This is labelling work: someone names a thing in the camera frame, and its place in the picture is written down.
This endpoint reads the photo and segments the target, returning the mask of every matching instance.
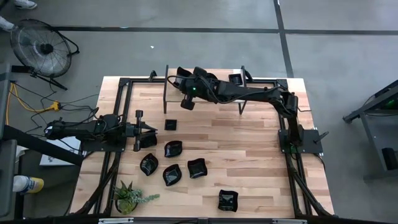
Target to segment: wooden tabletop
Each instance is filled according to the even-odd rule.
[[[104,77],[98,115],[113,112],[120,77]],[[288,78],[289,91],[296,92],[299,107],[309,110],[304,81]],[[120,180],[133,182],[144,195],[160,194],[160,198],[139,204],[132,217],[228,217],[228,218],[292,218],[294,212],[284,155],[280,153],[277,112],[268,103],[248,102],[242,115],[236,104],[215,105],[197,103],[193,111],[169,103],[163,114],[163,83],[136,83],[132,89],[128,121],[134,123],[135,110],[143,110],[143,121],[157,128],[158,145],[133,152],[134,139],[129,139],[122,154],[117,185]],[[165,131],[165,119],[177,119],[176,131]],[[313,128],[311,112],[298,114],[304,128]],[[164,157],[164,146],[173,140],[183,141],[183,152],[174,158]],[[159,167],[150,176],[139,169],[142,158],[152,153]],[[96,152],[83,161],[71,212],[81,208],[97,187],[104,153]],[[331,198],[321,162],[312,154],[303,154],[307,184],[318,201],[333,213]],[[190,179],[187,161],[205,158],[208,175]],[[164,169],[178,164],[181,180],[166,187]],[[302,193],[298,188],[300,208],[304,210]],[[234,190],[239,193],[238,211],[217,209],[218,193]],[[108,196],[104,191],[103,206]],[[112,216],[121,216],[113,208]]]
[[[193,68],[187,68],[186,70],[193,72]],[[211,69],[211,68],[206,68],[205,69],[208,73],[214,74],[217,79],[227,81],[229,82],[228,75],[230,74],[241,74],[242,79],[243,79],[243,72],[241,69]],[[171,75],[177,75],[177,69],[176,68],[169,68],[167,72],[167,76]],[[179,102],[184,99],[184,94],[181,93],[180,90],[175,88],[171,83],[167,82],[165,84],[166,87],[166,97],[165,100],[166,102]],[[201,98],[195,97],[193,102],[207,102]]]

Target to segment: yellow cable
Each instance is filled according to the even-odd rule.
[[[12,86],[14,87],[14,89],[15,89],[15,95],[17,96],[17,99],[18,99],[19,103],[20,103],[26,110],[31,111],[31,112],[36,112],[36,113],[43,112],[43,111],[47,111],[47,110],[52,110],[52,107],[48,107],[48,108],[42,109],[42,110],[32,110],[32,109],[26,107],[26,105],[24,104],[24,102],[22,102],[21,99],[19,99],[18,90],[17,90],[17,87],[15,86],[15,84],[11,83],[11,85],[12,85]]]
[[[12,92],[13,89],[14,89],[14,85],[13,85],[13,83],[11,83],[10,92]],[[8,109],[9,109],[9,105],[10,105],[10,96],[11,96],[11,93],[8,93],[7,109],[6,109],[6,125],[8,125]]]
[[[46,109],[42,109],[42,110],[35,110],[35,109],[30,109],[30,108],[26,107],[25,103],[22,102],[22,100],[19,98],[17,87],[15,86],[14,83],[11,83],[10,91],[8,93],[8,98],[7,98],[6,125],[9,124],[8,111],[9,111],[9,104],[10,104],[10,96],[11,96],[11,93],[12,93],[13,90],[15,90],[15,96],[17,97],[18,102],[28,111],[40,113],[40,112],[50,111],[50,110],[55,110],[55,111],[59,111],[60,110],[60,103],[58,101],[54,101],[51,106],[49,106]]]

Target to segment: white paper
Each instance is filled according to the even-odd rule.
[[[74,147],[75,149],[80,148],[80,140],[77,140],[75,137],[66,137],[63,138],[62,141],[66,142],[68,145]],[[59,140],[47,140],[47,142],[59,146],[75,154],[79,153],[79,151],[71,149],[69,146],[65,145],[63,142]],[[71,166],[71,165],[73,164],[47,155],[42,155],[42,159],[40,160],[40,166]]]

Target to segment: gray floor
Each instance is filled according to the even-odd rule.
[[[54,25],[134,27],[277,28],[271,0],[40,0],[34,11],[16,11],[12,4],[1,14]],[[398,1],[393,0],[280,0],[288,29],[398,29]],[[149,75],[171,67],[246,68],[256,77],[286,77],[278,34],[199,34],[155,32],[63,32],[81,47],[69,72],[59,81],[70,88],[53,96],[71,101],[99,91],[105,75]],[[365,184],[363,175],[379,168],[360,121],[348,125],[342,117],[380,88],[397,79],[398,36],[288,35],[290,58],[297,78],[304,78],[315,125],[330,134],[323,140],[326,175],[335,213],[345,218],[397,222],[398,181]],[[0,63],[19,64],[0,33]],[[45,95],[48,85],[18,75],[18,82]],[[22,90],[21,98],[40,107],[40,97]],[[80,102],[94,106],[97,98]],[[11,103],[11,125],[23,131],[34,127],[31,114]],[[46,122],[63,116],[79,120],[87,112],[49,112]],[[35,118],[45,125],[40,118]],[[68,207],[76,169],[27,170],[49,186],[29,201],[32,217],[61,215]],[[69,176],[68,180],[54,173]]]

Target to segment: person's foot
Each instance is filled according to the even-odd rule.
[[[0,28],[2,28],[4,31],[11,32],[13,27],[14,24],[8,22],[5,18],[0,16]]]
[[[14,0],[14,5],[18,9],[34,9],[37,4],[30,0]]]

